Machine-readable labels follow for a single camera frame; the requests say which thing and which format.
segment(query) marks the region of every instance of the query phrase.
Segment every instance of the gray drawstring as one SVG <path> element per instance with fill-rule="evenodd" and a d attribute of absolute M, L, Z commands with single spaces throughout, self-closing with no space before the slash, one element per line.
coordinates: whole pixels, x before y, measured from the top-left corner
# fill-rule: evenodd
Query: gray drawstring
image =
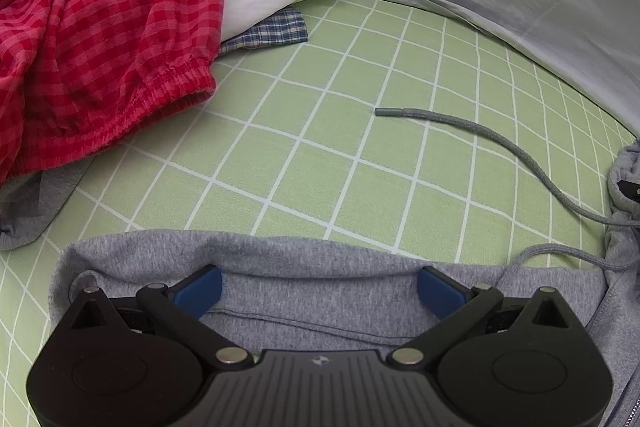
<path fill-rule="evenodd" d="M 545 185 L 549 192 L 551 192 L 554 197 L 558 201 L 560 201 L 560 203 L 562 203 L 566 208 L 568 208 L 572 212 L 575 212 L 575 214 L 579 214 L 582 217 L 591 219 L 596 223 L 602 223 L 603 225 L 609 225 L 612 227 L 630 227 L 634 229 L 640 228 L 640 221 L 616 221 L 615 219 L 611 219 L 610 217 L 602 217 L 598 214 L 595 214 L 594 212 L 590 212 L 589 210 L 580 208 L 580 206 L 575 204 L 570 198 L 562 193 L 562 190 L 560 190 L 558 186 L 553 181 L 551 181 L 549 176 L 546 175 L 546 172 L 543 171 L 542 167 L 538 165 L 538 163 L 532 158 L 531 155 L 529 155 L 529 153 L 518 147 L 508 138 L 505 138 L 501 134 L 496 133 L 494 130 L 489 129 L 484 125 L 480 125 L 479 123 L 472 122 L 470 120 L 465 120 L 464 118 L 458 118 L 456 116 L 433 112 L 426 109 L 377 107 L 375 109 L 375 115 L 395 116 L 399 118 L 418 118 L 421 120 L 445 123 L 454 127 L 458 127 L 460 129 L 470 131 L 477 134 L 478 136 L 487 138 L 499 145 L 502 145 L 505 149 L 509 150 L 515 156 L 517 156 L 517 158 L 519 158 L 524 163 L 524 165 L 526 165 L 530 169 L 530 171 L 535 174 L 540 182 Z M 517 259 L 515 259 L 513 263 L 505 270 L 505 272 L 502 274 L 501 279 L 510 278 L 513 273 L 522 265 L 522 263 L 524 263 L 529 257 L 533 257 L 534 255 L 538 255 L 541 253 L 562 253 L 571 257 L 582 259 L 583 261 L 587 261 L 587 263 L 594 264 L 595 266 L 616 271 L 625 270 L 634 263 L 638 262 L 638 259 L 634 258 L 628 263 L 609 263 L 600 257 L 596 257 L 577 248 L 564 247 L 563 245 L 554 245 L 549 243 L 544 245 L 534 245 L 533 247 L 525 248 L 525 250 L 522 251 Z"/>

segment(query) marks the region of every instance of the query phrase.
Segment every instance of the bed sheet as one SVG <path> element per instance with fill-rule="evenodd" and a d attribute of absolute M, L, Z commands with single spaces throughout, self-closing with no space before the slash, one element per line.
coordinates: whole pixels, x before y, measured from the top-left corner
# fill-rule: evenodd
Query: bed sheet
<path fill-rule="evenodd" d="M 466 264 L 556 242 L 602 255 L 507 151 L 377 105 L 478 121 L 527 150 L 566 194 L 608 215 L 605 174 L 633 141 L 614 118 L 468 26 L 379 0 L 309 0 L 305 44 L 215 62 L 215 96 L 99 155 L 46 233 L 2 252 L 4 427 L 36 426 L 24 382 L 47 338 L 47 291 L 72 241 L 150 228 L 303 235 Z M 533 266 L 584 263 L 538 257 Z"/>

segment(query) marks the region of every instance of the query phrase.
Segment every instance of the gray hoodie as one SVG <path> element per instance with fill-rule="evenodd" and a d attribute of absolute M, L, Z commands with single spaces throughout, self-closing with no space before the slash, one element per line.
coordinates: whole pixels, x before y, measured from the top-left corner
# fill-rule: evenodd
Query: gray hoodie
<path fill-rule="evenodd" d="M 586 215 L 551 184 L 526 152 L 472 122 L 422 112 L 412 116 L 472 129 L 516 153 L 572 210 Z M 148 230 L 95 237 L 70 245 L 54 268 L 49 307 L 55 326 L 78 292 L 97 283 L 110 297 L 132 296 L 143 285 L 172 285 L 207 263 L 223 272 L 220 301 L 202 321 L 254 353 L 262 349 L 379 349 L 383 355 L 437 322 L 418 300 L 417 272 L 435 266 L 466 286 L 489 283 L 505 296 L 529 297 L 558 288 L 609 365 L 613 396 L 602 425 L 631 427 L 640 412 L 640 307 L 636 276 L 640 204 L 618 181 L 640 183 L 640 140 L 621 151 L 609 171 L 613 215 L 606 257 L 559 245 L 527 248 L 509 266 L 471 266 L 409 259 L 342 243 L 295 237 L 257 238 L 216 232 Z M 530 268 L 522 263 L 551 251 L 595 269 Z M 430 253 L 425 245 L 424 256 Z"/>

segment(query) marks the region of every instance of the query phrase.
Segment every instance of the metal pin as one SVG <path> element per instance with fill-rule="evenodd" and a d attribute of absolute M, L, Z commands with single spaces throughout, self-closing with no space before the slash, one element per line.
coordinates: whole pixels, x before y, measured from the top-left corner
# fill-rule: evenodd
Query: metal pin
<path fill-rule="evenodd" d="M 415 347 L 401 347 L 396 349 L 391 357 L 402 365 L 415 365 L 422 361 L 424 354 Z"/>
<path fill-rule="evenodd" d="M 249 353 L 242 347 L 228 346 L 217 350 L 216 358 L 222 363 L 240 363 L 246 360 Z"/>

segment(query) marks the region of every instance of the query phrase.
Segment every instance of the drawstring tip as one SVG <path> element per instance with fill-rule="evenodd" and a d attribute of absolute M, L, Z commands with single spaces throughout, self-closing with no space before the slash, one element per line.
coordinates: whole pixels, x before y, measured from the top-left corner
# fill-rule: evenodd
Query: drawstring tip
<path fill-rule="evenodd" d="M 377 107 L 374 109 L 376 116 L 402 116 L 402 109 L 393 107 Z"/>

